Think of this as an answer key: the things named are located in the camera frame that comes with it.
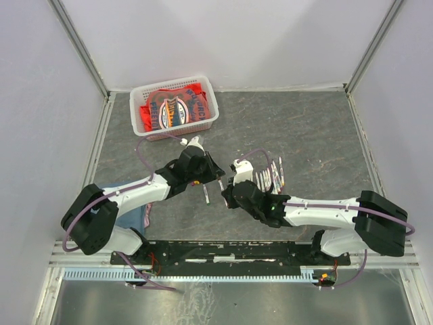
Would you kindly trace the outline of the red cap marker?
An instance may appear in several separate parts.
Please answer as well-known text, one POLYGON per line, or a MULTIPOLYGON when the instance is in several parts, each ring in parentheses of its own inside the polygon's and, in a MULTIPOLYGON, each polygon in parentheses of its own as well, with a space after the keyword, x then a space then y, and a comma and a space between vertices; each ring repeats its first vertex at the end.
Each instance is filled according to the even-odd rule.
POLYGON ((279 174, 278 174, 277 167, 276 167, 276 164, 275 164, 274 160, 272 160, 271 166, 272 166, 272 169, 273 169, 273 176, 274 176, 274 179, 275 179, 277 192, 281 193, 282 185, 281 185, 281 181, 280 181, 279 174))

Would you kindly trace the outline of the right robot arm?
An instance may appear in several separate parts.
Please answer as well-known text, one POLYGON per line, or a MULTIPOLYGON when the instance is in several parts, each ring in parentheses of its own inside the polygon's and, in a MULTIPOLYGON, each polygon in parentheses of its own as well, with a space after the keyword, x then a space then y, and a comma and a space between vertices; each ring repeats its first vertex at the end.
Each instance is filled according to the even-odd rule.
POLYGON ((229 184, 221 193, 230 209, 241 208, 271 227, 321 227, 309 255, 319 265, 333 257, 371 249, 389 257, 402 257, 406 237, 412 233, 408 214, 371 190, 358 198, 312 200, 263 192, 252 181, 229 184))

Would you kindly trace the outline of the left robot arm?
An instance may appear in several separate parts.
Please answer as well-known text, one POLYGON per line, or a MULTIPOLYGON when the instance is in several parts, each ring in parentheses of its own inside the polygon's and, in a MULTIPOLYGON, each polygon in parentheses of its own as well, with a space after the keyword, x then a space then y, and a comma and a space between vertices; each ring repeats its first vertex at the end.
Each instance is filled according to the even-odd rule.
POLYGON ((85 255, 108 249, 142 264, 150 253, 145 238, 133 227, 117 226, 116 220, 138 207, 172 198, 194 181, 206 184, 224 175, 209 152, 190 146, 178 159, 139 181, 105 189, 89 184, 61 220, 66 231, 62 248, 67 253, 80 250, 85 255))

